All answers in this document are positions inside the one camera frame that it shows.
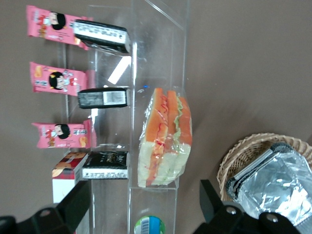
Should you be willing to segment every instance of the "gray floor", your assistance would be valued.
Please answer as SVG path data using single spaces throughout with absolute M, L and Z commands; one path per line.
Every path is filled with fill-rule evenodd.
M 79 16 L 87 4 L 130 1 L 2 1 L 0 215 L 18 221 L 52 203 L 51 169 L 63 153 L 36 148 L 31 122 L 58 121 L 61 98 L 32 93 L 29 61 L 56 66 L 57 55 L 54 44 L 27 37 L 27 4 Z M 186 93 L 194 144 L 180 179 L 176 233 L 203 222 L 199 181 L 218 189 L 222 157 L 239 139 L 274 132 L 311 143 L 311 12 L 311 1 L 191 1 Z

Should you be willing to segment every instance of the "screw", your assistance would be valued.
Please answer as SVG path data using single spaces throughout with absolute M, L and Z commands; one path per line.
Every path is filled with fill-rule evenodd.
M 277 223 L 278 222 L 278 218 L 273 215 L 273 214 L 267 214 L 267 219 L 273 223 Z
M 227 213 L 232 214 L 232 215 L 236 214 L 236 209 L 233 208 L 232 206 L 227 207 L 226 211 Z
M 0 220 L 0 226 L 4 225 L 6 223 L 5 220 Z
M 43 210 L 43 211 L 41 211 L 41 213 L 40 213 L 40 217 L 45 217 L 45 216 L 47 216 L 47 215 L 49 215 L 51 212 L 49 211 L 49 210 Z

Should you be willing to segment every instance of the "aluminum foil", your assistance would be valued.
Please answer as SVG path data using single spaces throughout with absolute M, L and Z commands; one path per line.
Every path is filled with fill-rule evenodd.
M 230 178 L 227 192 L 254 218 L 275 212 L 301 230 L 312 228 L 308 221 L 312 219 L 312 172 L 306 159 L 286 143 L 274 144 Z

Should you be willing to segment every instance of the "plastic-wrapped sandwich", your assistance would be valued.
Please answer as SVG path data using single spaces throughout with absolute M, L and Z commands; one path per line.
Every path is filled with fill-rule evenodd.
M 192 145 L 192 119 L 184 97 L 154 90 L 140 137 L 138 185 L 168 185 L 184 173 Z

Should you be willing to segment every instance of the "clear acrylic shelf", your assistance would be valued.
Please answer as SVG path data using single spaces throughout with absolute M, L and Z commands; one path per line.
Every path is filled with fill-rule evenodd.
M 133 0 L 132 153 L 129 179 L 128 233 L 145 215 L 159 217 L 166 234 L 175 233 L 179 180 L 168 186 L 137 185 L 139 137 L 154 89 L 184 89 L 188 0 Z
M 126 28 L 132 40 L 131 54 L 94 48 L 80 51 L 87 54 L 89 88 L 126 87 L 127 107 L 83 110 L 77 97 L 64 98 L 64 122 L 92 119 L 97 138 L 92 139 L 96 147 L 91 150 L 129 151 L 131 156 L 129 180 L 92 180 L 91 234 L 133 234 L 136 222 L 145 215 L 159 217 L 166 234 L 175 233 L 179 180 L 168 186 L 140 188 L 137 163 L 144 111 L 154 89 L 184 89 L 188 15 L 189 0 L 132 0 L 131 7 L 88 7 L 88 17 Z M 76 50 L 72 46 L 61 47 L 60 66 L 67 67 L 66 50 L 73 49 Z M 85 227 L 80 230 L 86 233 Z

